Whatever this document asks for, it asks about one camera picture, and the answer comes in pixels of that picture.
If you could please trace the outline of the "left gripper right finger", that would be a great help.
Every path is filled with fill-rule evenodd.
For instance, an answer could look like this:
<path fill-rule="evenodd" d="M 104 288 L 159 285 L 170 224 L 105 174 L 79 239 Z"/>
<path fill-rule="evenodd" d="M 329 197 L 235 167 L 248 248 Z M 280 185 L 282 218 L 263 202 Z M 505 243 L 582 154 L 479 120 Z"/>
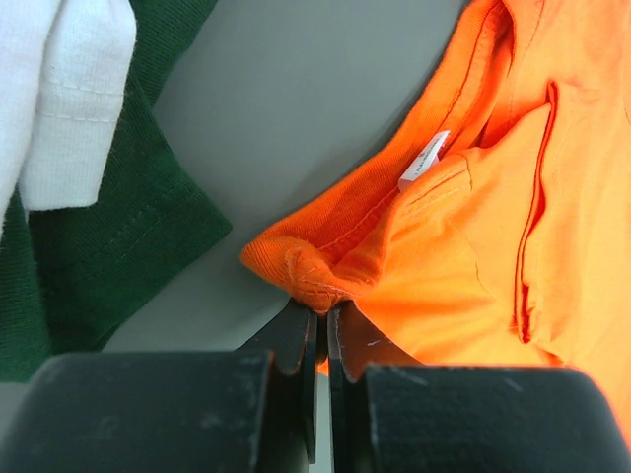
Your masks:
<path fill-rule="evenodd" d="M 558 368 L 426 366 L 351 303 L 326 318 L 337 472 L 626 472 L 605 397 Z"/>

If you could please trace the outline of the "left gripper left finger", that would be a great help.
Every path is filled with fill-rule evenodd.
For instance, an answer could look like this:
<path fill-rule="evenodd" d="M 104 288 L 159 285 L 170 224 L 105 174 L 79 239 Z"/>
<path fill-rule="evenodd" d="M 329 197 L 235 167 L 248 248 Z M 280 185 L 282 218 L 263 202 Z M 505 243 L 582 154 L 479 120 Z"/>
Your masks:
<path fill-rule="evenodd" d="M 46 362 L 1 443 L 5 472 L 305 472 L 316 315 L 288 303 L 231 352 Z"/>

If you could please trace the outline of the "orange t-shirt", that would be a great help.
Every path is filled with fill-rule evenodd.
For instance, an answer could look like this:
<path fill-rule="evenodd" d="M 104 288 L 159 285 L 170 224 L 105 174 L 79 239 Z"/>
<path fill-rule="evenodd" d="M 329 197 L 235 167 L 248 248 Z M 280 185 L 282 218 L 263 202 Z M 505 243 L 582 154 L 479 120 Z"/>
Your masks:
<path fill-rule="evenodd" d="M 630 429 L 630 5 L 473 1 L 392 140 L 243 250 L 425 364 L 572 367 Z"/>

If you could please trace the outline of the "dark green folded t-shirt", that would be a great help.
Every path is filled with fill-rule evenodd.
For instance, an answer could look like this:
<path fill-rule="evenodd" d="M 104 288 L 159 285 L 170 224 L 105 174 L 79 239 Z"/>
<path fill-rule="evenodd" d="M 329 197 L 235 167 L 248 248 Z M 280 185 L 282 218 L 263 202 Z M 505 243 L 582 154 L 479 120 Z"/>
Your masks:
<path fill-rule="evenodd" d="M 179 165 L 153 114 L 211 1 L 136 1 L 138 39 L 96 204 L 26 213 L 14 196 L 1 240 L 1 378 L 100 350 L 231 224 Z"/>

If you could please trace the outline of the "white printed folded t-shirt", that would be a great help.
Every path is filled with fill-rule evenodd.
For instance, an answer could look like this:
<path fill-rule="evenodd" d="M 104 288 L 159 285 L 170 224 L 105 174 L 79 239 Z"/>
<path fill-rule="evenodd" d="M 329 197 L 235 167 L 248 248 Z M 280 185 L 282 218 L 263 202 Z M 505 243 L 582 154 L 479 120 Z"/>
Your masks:
<path fill-rule="evenodd" d="M 1 206 L 99 195 L 136 40 L 127 1 L 1 4 Z"/>

